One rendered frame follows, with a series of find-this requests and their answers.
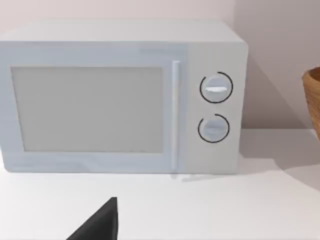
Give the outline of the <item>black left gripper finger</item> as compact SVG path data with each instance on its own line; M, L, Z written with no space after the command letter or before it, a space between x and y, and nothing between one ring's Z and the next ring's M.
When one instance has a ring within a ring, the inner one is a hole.
M66 240L118 240L118 199L111 197Z

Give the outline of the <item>pale microwave door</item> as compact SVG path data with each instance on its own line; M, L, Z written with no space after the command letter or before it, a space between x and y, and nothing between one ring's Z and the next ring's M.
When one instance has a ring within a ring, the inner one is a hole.
M172 62L137 46L0 48L0 149L13 173L172 171Z

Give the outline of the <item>small pale microwave knob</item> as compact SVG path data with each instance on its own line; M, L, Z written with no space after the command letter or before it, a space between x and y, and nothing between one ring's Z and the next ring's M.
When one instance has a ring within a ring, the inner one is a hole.
M201 135L209 142L220 141L228 132L228 124L220 118L205 119L200 127Z

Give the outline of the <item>large pale microwave knob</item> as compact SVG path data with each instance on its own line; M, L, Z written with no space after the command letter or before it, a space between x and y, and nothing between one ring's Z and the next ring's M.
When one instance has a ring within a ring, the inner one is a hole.
M207 77L202 85L201 90L203 96L210 102L220 102L224 100L230 90L230 81L229 79L222 75L216 74L210 77Z

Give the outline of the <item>pale microwave oven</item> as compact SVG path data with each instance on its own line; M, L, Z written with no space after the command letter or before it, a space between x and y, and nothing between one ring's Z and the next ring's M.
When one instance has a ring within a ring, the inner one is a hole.
M180 83L179 153L171 174L232 174L237 170L246 85L248 45L224 22L213 19L48 19L0 35L4 46L136 46L166 50L184 57ZM228 96L207 100L202 83L224 75ZM219 118L227 133L207 141L200 133L204 120Z

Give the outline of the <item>woven wooden basket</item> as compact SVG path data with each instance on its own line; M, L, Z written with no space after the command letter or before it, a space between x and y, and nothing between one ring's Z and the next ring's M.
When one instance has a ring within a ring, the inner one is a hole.
M309 116L320 141L320 66L307 70L302 82Z

